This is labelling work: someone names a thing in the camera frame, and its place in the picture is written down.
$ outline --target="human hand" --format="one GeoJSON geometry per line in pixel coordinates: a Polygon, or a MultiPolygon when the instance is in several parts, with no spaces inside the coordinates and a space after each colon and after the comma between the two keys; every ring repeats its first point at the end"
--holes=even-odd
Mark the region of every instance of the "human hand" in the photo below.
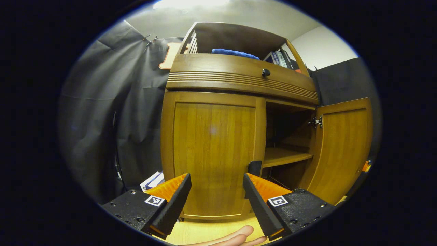
{"type": "Polygon", "coordinates": [[[185,244],[181,246],[253,246],[260,244],[267,239],[267,237],[264,236],[249,242],[245,242],[247,237],[252,233],[253,227],[251,225],[245,225],[240,230],[219,239],[194,244],[185,244]]]}

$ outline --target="cabinet hinge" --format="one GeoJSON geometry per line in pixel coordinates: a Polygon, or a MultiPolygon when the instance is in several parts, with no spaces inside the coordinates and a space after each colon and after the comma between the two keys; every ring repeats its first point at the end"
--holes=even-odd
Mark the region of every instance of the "cabinet hinge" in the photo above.
{"type": "Polygon", "coordinates": [[[319,119],[316,119],[315,117],[312,119],[312,121],[308,122],[309,126],[313,126],[314,128],[317,127],[317,125],[320,126],[320,128],[323,128],[322,125],[322,116],[319,116],[319,119]]]}

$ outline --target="cabinet door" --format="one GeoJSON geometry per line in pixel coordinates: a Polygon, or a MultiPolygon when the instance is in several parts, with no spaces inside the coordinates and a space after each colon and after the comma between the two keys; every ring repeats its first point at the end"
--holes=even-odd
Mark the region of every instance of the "cabinet door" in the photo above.
{"type": "Polygon", "coordinates": [[[165,180],[189,172],[182,217],[237,218],[250,211],[243,174],[263,160],[265,99],[210,92],[166,92],[161,122],[165,180]]]}
{"type": "Polygon", "coordinates": [[[368,158],[373,121],[369,98],[316,109],[322,125],[314,129],[314,154],[301,180],[307,189],[335,205],[352,187],[368,158]]]}

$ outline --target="wooden shelf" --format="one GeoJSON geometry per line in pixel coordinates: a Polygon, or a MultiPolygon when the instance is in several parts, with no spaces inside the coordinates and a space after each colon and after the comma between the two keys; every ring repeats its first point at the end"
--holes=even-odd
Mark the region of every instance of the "wooden shelf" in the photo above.
{"type": "Polygon", "coordinates": [[[312,154],[282,148],[266,148],[263,168],[303,161],[310,158],[312,158],[312,154]]]}

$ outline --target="black knob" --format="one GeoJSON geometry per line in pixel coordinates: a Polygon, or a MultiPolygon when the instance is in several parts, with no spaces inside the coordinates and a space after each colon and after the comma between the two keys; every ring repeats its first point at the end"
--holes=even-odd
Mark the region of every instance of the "black knob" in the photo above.
{"type": "Polygon", "coordinates": [[[263,76],[269,76],[270,71],[268,69],[263,69],[263,76]]]}

